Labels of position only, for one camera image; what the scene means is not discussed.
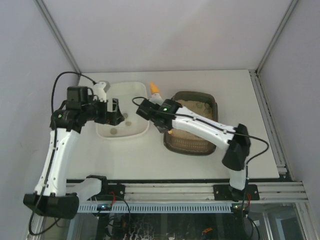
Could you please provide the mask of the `dark brown litter box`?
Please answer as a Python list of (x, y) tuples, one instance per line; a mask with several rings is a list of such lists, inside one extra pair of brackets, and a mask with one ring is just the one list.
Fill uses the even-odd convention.
[[(172, 97), (172, 100), (179, 102), (198, 115), (218, 121), (218, 104), (215, 98), (208, 93), (179, 91)], [(202, 103), (202, 108), (197, 108), (196, 103)], [(210, 105), (210, 112), (205, 111), (205, 103)], [(213, 143), (178, 129), (172, 129), (172, 134), (165, 132), (163, 134), (163, 144), (174, 153), (191, 156), (208, 156), (216, 150), (216, 146)]]

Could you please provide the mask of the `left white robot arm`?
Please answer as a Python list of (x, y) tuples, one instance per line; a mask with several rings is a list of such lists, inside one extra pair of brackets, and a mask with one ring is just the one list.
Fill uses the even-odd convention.
[(33, 193), (26, 193), (23, 204), (42, 217), (71, 220), (79, 205), (108, 191), (106, 176), (89, 175), (67, 192), (67, 173), (73, 150), (87, 122), (117, 126), (124, 121), (118, 99), (107, 99), (110, 85), (71, 86), (67, 99), (51, 115), (50, 141), (44, 167)]

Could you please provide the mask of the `yellow litter scoop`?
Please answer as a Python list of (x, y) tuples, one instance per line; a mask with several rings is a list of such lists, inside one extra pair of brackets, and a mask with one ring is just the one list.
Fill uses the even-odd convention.
[[(160, 90), (155, 83), (150, 82), (149, 85), (150, 85), (150, 95), (152, 95), (154, 93), (160, 94)], [(158, 129), (158, 131), (160, 133), (168, 133), (170, 135), (172, 134), (172, 130), (165, 129), (164, 127), (160, 127), (160, 126), (157, 126), (156, 128)]]

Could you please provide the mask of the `white plastic tub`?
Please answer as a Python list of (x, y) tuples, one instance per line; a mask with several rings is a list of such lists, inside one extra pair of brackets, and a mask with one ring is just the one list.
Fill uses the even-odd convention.
[[(132, 102), (135, 97), (147, 97), (147, 89), (143, 83), (137, 81), (112, 83), (106, 95), (109, 101), (113, 98), (118, 99), (121, 113), (127, 113), (128, 118), (116, 126), (97, 123), (95, 127), (98, 136), (106, 140), (124, 140), (139, 137), (148, 130), (149, 122), (136, 114), (138, 106)], [(126, 126), (126, 122), (131, 122), (132, 125)], [(110, 133), (112, 128), (117, 129), (116, 135)]]

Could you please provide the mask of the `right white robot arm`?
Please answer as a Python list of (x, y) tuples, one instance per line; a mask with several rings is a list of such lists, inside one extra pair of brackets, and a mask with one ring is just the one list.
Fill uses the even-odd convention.
[(138, 106), (136, 114), (152, 122), (160, 133), (173, 129), (186, 131), (225, 151), (222, 164), (229, 172), (229, 187), (242, 192), (245, 190), (248, 177), (246, 160), (251, 147), (246, 126), (239, 124), (234, 127), (213, 121), (172, 99), (166, 99), (159, 105), (144, 98), (135, 105)]

